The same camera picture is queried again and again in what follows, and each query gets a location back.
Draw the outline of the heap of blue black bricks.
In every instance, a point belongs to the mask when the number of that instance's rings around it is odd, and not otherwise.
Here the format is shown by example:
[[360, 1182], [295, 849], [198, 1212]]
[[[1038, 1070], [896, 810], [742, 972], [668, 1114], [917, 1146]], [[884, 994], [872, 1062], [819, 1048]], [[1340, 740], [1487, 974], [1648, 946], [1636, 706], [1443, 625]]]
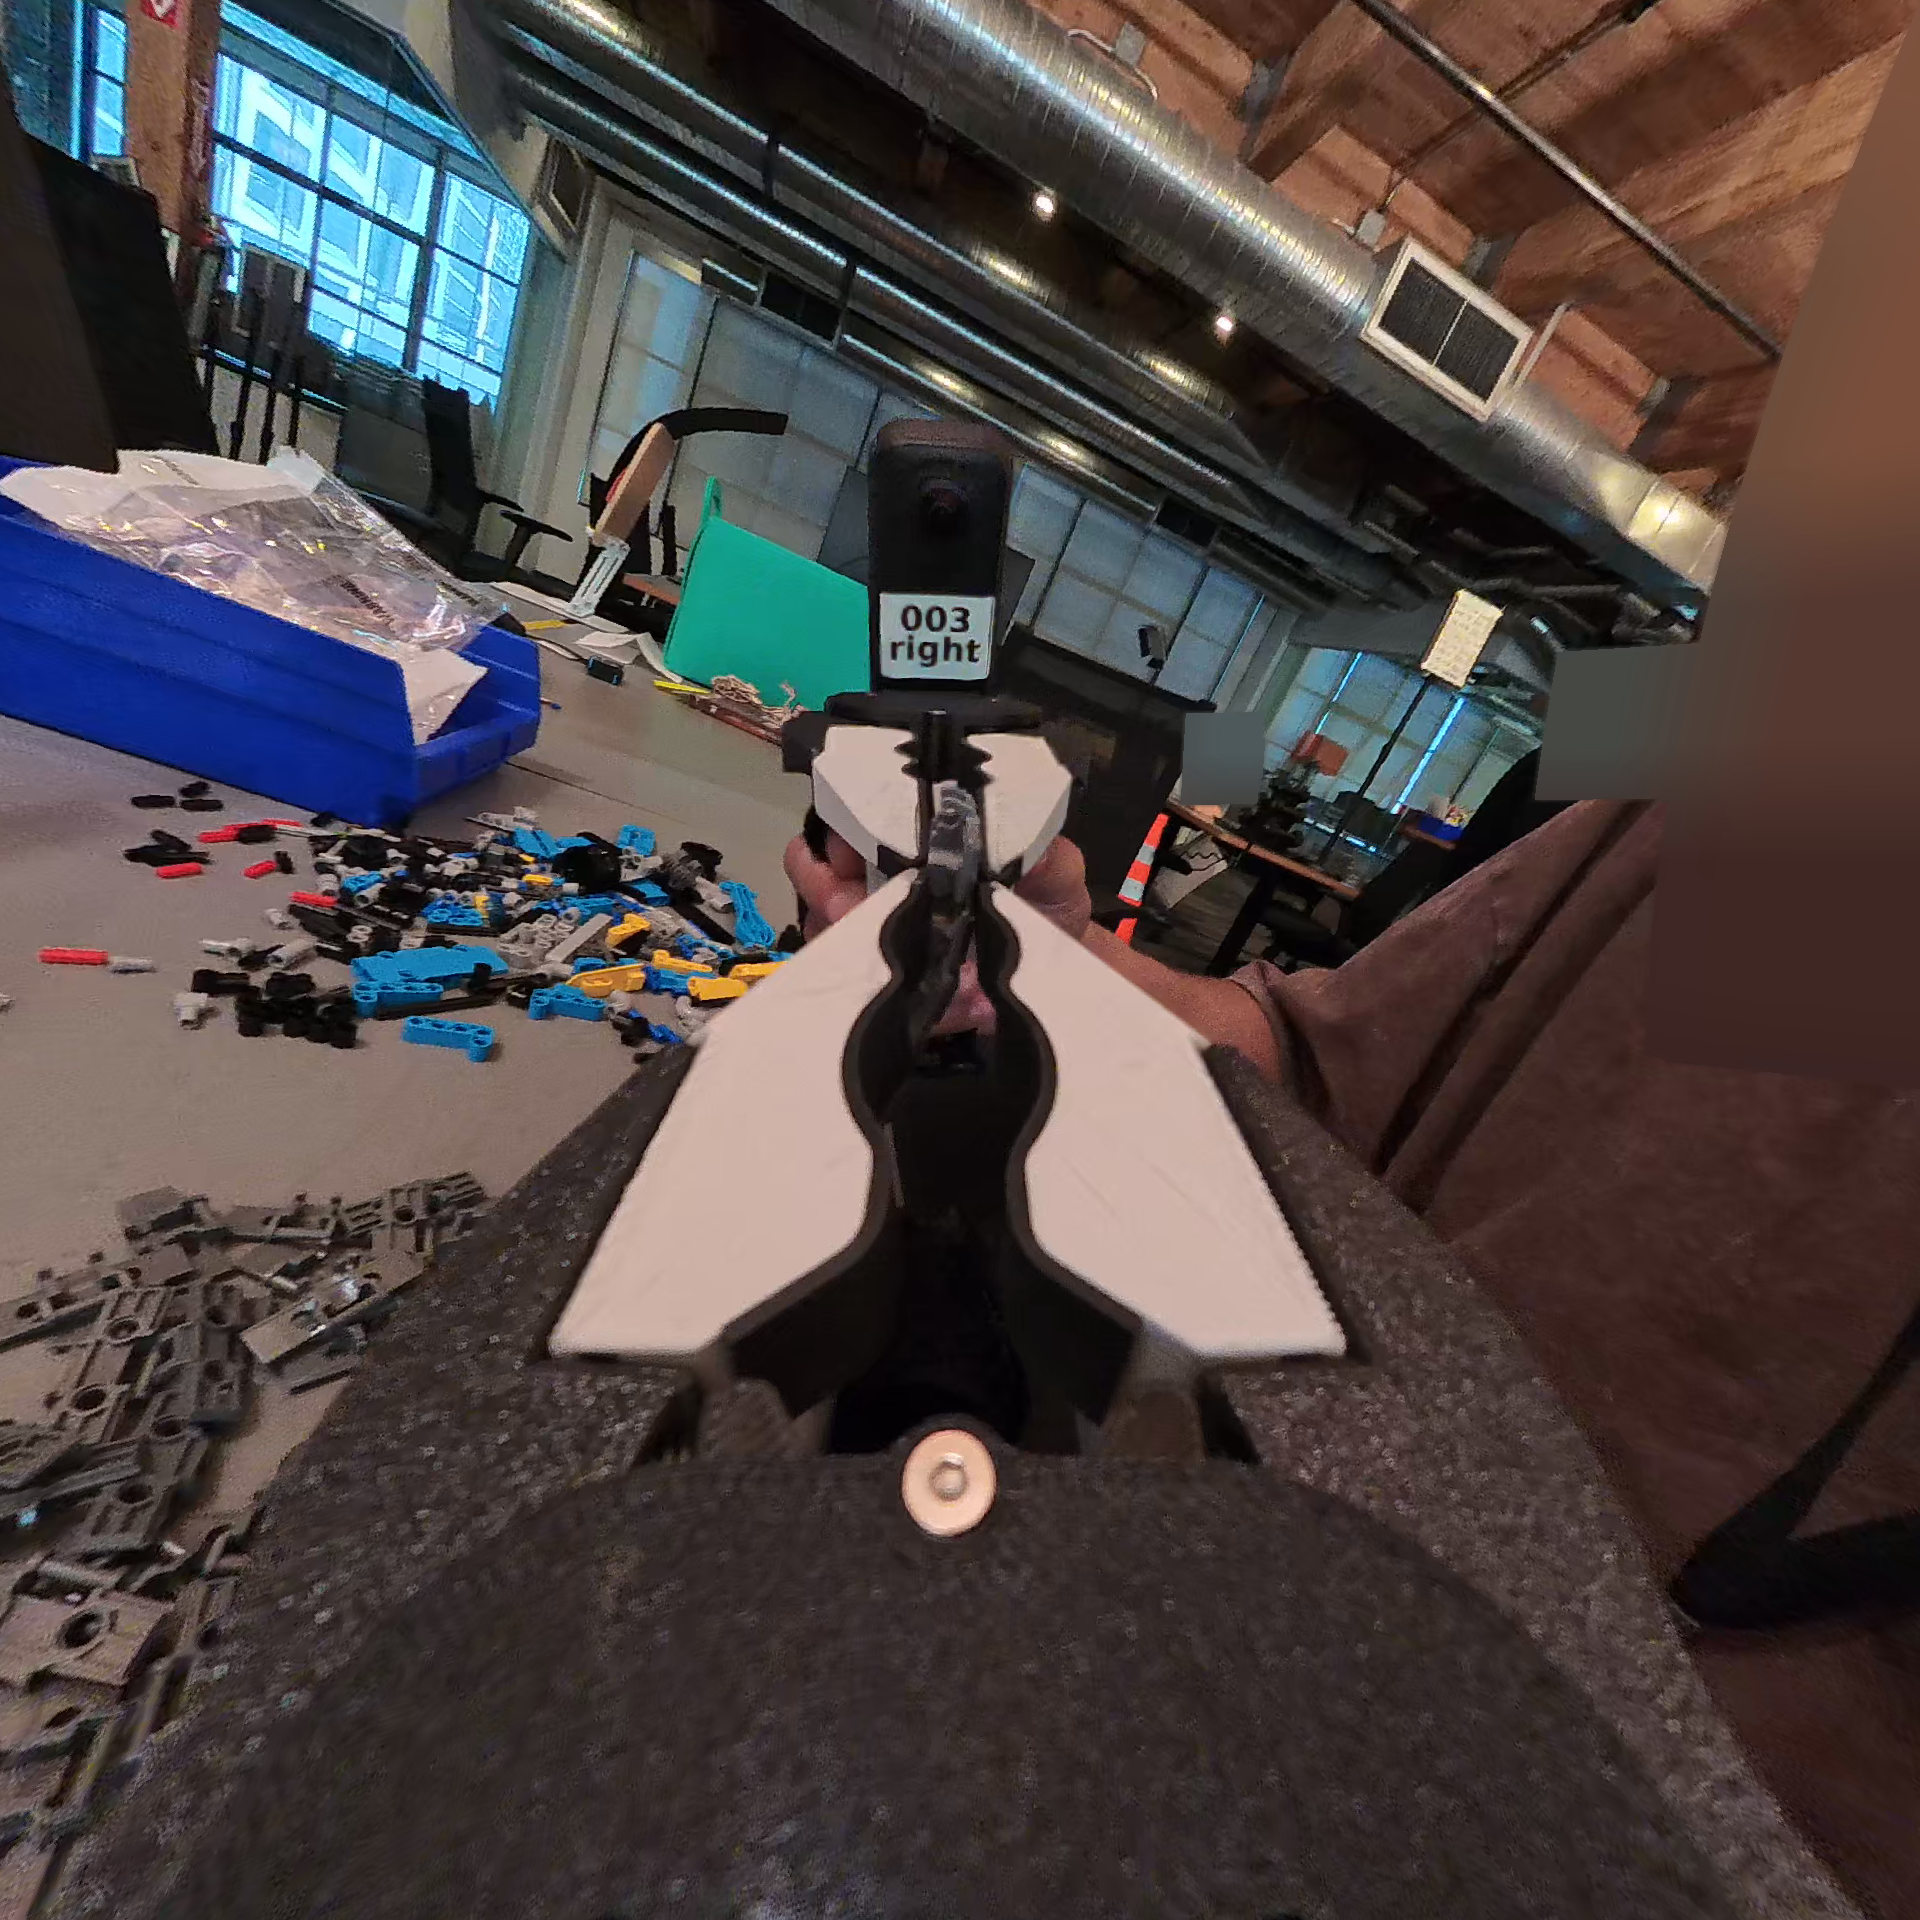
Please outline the heap of blue black bricks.
[[356, 1048], [388, 1025], [472, 1064], [500, 1021], [604, 1031], [636, 1062], [691, 1048], [799, 946], [717, 848], [662, 848], [636, 822], [555, 833], [518, 806], [469, 836], [376, 829], [320, 810], [301, 880], [262, 909], [264, 941], [200, 959], [171, 994], [196, 1033]]

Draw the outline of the curved wooden desk lamp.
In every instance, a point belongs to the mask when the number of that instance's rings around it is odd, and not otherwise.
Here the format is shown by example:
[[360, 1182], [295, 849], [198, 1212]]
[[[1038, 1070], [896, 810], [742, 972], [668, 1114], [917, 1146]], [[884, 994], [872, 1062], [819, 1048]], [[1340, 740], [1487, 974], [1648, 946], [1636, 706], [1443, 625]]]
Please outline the curved wooden desk lamp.
[[643, 426], [590, 492], [587, 561], [564, 614], [590, 622], [614, 589], [673, 608], [681, 600], [678, 520], [665, 494], [681, 446], [711, 436], [777, 440], [789, 414], [756, 406], [684, 406]]

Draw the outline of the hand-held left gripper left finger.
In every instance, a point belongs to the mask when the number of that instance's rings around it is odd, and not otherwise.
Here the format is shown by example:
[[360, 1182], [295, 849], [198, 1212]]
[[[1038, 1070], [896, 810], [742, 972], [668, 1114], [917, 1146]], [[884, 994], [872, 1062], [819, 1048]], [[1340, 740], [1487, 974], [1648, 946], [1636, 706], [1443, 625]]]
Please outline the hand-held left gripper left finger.
[[857, 1376], [894, 1329], [888, 1110], [913, 880], [887, 880], [707, 1028], [545, 1340], [558, 1360]]

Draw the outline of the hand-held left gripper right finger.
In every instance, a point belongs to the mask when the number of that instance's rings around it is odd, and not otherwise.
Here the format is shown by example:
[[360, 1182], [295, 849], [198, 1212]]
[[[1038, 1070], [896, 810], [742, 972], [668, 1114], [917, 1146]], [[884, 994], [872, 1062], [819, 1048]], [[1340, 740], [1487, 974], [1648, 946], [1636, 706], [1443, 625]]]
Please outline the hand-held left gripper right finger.
[[1009, 886], [1004, 1040], [1036, 1033], [1043, 1113], [1021, 1149], [1024, 1225], [1047, 1280], [1120, 1332], [1110, 1376], [1341, 1360], [1349, 1334], [1259, 1169], [1189, 1021]]

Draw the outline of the clear plastic bags bundle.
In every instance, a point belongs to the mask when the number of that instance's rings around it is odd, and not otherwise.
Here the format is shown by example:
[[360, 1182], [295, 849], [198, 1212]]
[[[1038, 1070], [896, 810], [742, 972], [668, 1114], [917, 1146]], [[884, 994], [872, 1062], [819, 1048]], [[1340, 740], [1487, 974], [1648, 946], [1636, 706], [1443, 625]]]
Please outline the clear plastic bags bundle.
[[93, 551], [390, 661], [419, 743], [477, 687], [477, 634], [504, 610], [292, 447], [264, 463], [159, 447], [115, 470], [22, 463], [1, 494]]

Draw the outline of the small wooden model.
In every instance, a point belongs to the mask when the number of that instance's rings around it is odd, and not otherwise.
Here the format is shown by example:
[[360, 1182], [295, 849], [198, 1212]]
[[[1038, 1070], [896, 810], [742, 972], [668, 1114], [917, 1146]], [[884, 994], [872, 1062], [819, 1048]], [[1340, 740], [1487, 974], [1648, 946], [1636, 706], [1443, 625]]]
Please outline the small wooden model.
[[696, 690], [695, 704], [701, 704], [708, 716], [736, 729], [774, 743], [791, 719], [809, 716], [809, 709], [796, 696], [792, 687], [784, 687], [784, 696], [767, 704], [755, 682], [739, 676], [716, 676], [707, 687]]

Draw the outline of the blue plastic bin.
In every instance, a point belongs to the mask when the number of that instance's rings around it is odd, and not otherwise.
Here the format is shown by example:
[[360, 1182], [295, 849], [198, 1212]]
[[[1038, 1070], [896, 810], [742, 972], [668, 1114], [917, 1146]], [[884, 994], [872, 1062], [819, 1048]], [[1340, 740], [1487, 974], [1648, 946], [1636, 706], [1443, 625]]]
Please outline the blue plastic bin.
[[261, 798], [405, 824], [536, 743], [536, 646], [497, 625], [481, 678], [414, 740], [399, 668], [1, 510], [1, 713]]

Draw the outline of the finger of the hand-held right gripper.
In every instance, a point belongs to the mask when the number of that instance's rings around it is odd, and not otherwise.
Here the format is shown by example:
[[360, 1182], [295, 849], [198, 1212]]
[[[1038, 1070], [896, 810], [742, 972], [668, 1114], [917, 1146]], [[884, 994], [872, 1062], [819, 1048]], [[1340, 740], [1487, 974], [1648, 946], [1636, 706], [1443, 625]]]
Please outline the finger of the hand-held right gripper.
[[864, 872], [926, 863], [917, 737], [910, 729], [827, 729], [809, 760], [809, 849], [849, 848]]
[[1029, 874], [1064, 828], [1071, 777], [1044, 737], [966, 737], [965, 880]]

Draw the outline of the pile of grey track pieces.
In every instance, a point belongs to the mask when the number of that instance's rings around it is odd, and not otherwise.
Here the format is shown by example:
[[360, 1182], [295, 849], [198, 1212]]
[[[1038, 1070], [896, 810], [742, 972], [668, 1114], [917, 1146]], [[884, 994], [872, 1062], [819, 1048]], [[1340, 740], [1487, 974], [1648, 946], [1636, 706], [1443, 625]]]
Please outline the pile of grey track pieces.
[[5, 1296], [5, 1360], [55, 1365], [5, 1412], [5, 1916], [51, 1908], [216, 1664], [256, 1529], [256, 1500], [215, 1496], [232, 1448], [356, 1372], [487, 1209], [467, 1169], [267, 1206], [148, 1188], [116, 1206], [116, 1255]]

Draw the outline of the person's right hand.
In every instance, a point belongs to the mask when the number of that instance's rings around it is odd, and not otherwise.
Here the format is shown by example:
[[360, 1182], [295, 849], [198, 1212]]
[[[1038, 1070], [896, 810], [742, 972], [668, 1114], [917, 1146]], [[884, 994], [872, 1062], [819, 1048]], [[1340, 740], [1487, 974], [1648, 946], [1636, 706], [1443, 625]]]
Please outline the person's right hand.
[[[816, 936], [829, 922], [844, 919], [869, 895], [865, 862], [833, 831], [827, 831], [822, 845], [824, 852], [816, 854], [803, 836], [796, 836], [784, 852], [784, 871], [797, 895], [805, 938]], [[1016, 881], [1015, 890], [1044, 920], [1089, 949], [1094, 958], [1128, 958], [1128, 951], [1116, 943], [1107, 927], [1093, 922], [1086, 862], [1070, 839], [1056, 836], [1040, 862]], [[975, 985], [975, 967], [973, 961], [965, 961], [961, 985], [950, 997], [933, 1033], [936, 1037], [990, 1033], [995, 1024], [995, 1007]]]

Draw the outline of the black panel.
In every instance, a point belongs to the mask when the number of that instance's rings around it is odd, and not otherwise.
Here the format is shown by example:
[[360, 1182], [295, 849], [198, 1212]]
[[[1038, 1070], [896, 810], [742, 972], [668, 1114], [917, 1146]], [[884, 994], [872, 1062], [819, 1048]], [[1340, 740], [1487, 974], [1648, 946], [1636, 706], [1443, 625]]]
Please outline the black panel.
[[215, 452], [153, 197], [28, 134], [1, 87], [1, 455]]

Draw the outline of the silver ventilation duct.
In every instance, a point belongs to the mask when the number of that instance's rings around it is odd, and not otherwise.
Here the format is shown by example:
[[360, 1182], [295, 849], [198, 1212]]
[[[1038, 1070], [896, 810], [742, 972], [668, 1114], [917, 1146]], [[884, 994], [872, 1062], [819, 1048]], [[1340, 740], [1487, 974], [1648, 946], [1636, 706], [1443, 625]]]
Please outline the silver ventilation duct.
[[1047, 185], [1110, 239], [1646, 594], [1703, 608], [1725, 530], [1572, 414], [1537, 359], [1473, 423], [1357, 338], [1379, 255], [1292, 206], [1172, 109], [1073, 52], [1029, 4], [774, 4], [941, 128]]

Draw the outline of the white air vent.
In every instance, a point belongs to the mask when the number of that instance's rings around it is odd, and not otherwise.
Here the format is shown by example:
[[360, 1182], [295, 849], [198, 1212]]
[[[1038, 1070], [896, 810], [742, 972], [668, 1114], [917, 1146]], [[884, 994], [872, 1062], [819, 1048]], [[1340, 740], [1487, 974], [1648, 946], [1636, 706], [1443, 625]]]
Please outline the white air vent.
[[1380, 252], [1357, 338], [1477, 424], [1494, 418], [1537, 359], [1535, 326], [1409, 234]]

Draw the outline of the person's right forearm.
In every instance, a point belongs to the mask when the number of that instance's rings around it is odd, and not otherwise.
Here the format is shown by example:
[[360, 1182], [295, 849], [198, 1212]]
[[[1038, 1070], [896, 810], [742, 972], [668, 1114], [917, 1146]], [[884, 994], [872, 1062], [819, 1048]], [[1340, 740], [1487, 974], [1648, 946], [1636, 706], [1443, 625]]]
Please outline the person's right forearm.
[[1094, 922], [1080, 934], [1080, 946], [1204, 1041], [1233, 1048], [1268, 1082], [1286, 1082], [1289, 1046], [1280, 1009], [1261, 988], [1233, 975], [1184, 974]]

